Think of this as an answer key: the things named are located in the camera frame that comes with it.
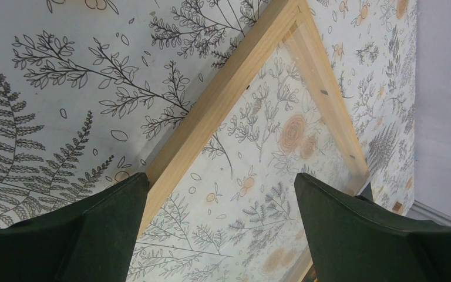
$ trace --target gray surface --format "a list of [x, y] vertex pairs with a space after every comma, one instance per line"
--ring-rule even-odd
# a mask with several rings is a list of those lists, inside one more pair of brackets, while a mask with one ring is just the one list
[[418, 2], [415, 199], [451, 216], [451, 2]]

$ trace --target botanical print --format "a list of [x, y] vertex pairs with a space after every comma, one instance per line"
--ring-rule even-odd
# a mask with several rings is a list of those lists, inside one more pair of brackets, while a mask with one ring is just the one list
[[[0, 228], [145, 171], [269, 2], [0, 1]], [[416, 1], [308, 2], [374, 200], [406, 213]], [[280, 44], [138, 239], [127, 280], [284, 281], [307, 246], [298, 172], [339, 190], [351, 178]]]

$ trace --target patterned tablecloth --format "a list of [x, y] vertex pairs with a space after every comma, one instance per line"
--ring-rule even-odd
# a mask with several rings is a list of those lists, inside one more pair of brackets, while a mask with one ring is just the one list
[[[145, 171], [268, 0], [0, 0], [0, 228]], [[310, 0], [371, 171], [413, 202], [416, 1]], [[348, 175], [279, 46], [137, 241], [129, 281], [281, 281], [294, 176]]]

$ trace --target white wall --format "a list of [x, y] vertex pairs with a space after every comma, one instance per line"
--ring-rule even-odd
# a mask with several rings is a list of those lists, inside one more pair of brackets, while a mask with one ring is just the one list
[[418, 1], [415, 199], [451, 216], [451, 1]]

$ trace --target wooden frame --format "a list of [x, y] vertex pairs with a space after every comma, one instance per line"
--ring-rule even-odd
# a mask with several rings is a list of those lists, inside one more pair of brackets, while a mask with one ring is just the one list
[[[152, 188], [138, 237], [280, 42], [288, 46], [353, 175], [346, 192], [355, 194], [366, 182], [364, 155], [307, 0], [272, 0], [146, 171]], [[301, 281], [310, 262], [307, 248], [288, 281]]]

